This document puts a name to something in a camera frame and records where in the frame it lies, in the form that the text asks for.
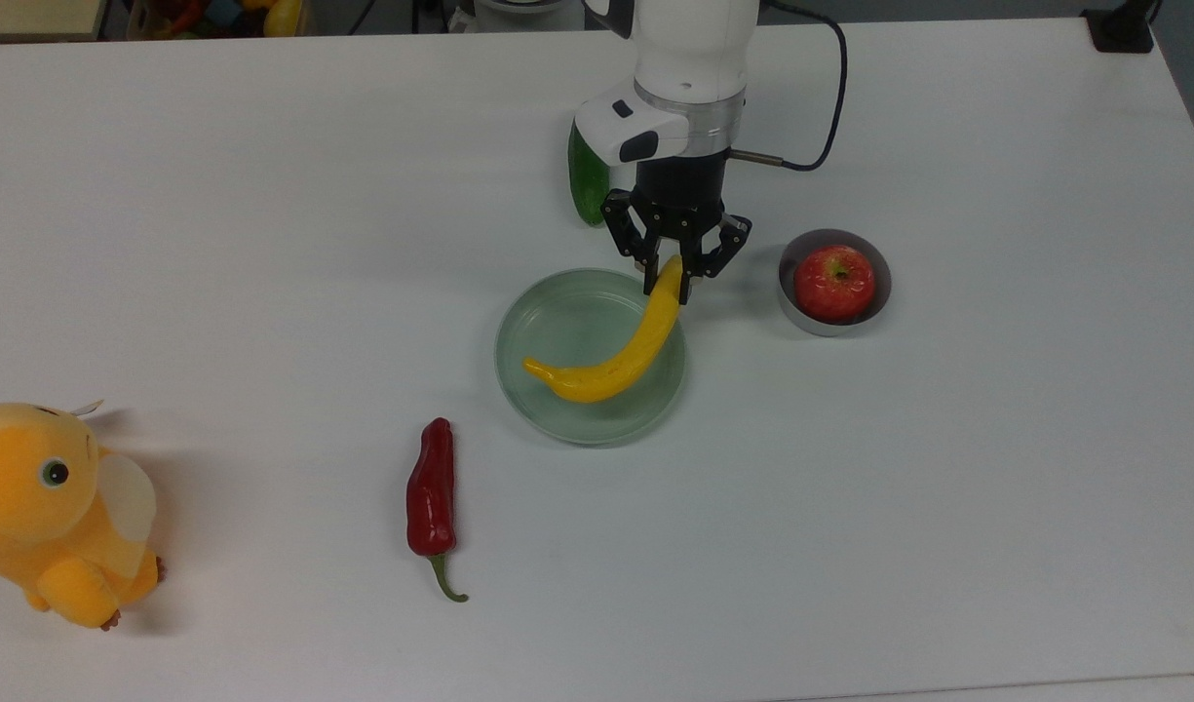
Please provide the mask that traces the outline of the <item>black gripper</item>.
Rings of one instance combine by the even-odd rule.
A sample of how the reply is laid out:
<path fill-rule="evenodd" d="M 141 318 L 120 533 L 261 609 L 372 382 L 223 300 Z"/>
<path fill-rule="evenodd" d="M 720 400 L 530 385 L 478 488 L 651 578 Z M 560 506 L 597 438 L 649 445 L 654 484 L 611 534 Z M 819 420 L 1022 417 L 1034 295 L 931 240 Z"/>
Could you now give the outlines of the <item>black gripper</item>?
<path fill-rule="evenodd" d="M 659 275 L 659 241 L 681 232 L 681 304 L 690 301 L 695 277 L 718 277 L 747 244 L 749 218 L 725 214 L 722 203 L 726 154 L 667 158 L 636 165 L 634 193 L 611 187 L 601 204 L 618 254 L 636 263 L 642 292 L 650 296 Z M 636 223 L 636 217 L 644 224 Z M 704 235 L 716 228 L 718 244 L 703 250 Z"/>

